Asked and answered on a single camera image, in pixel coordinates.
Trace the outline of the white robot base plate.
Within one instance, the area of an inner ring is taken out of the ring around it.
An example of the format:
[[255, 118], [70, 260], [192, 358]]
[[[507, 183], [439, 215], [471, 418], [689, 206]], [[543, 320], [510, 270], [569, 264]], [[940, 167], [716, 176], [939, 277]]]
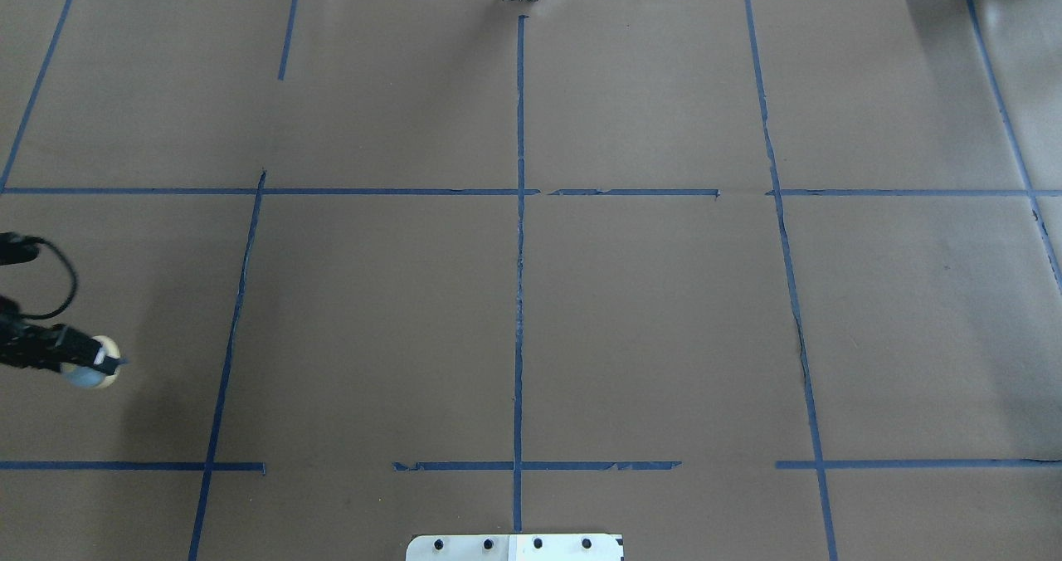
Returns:
[[626, 560], [619, 534], [442, 534], [411, 539], [406, 560]]

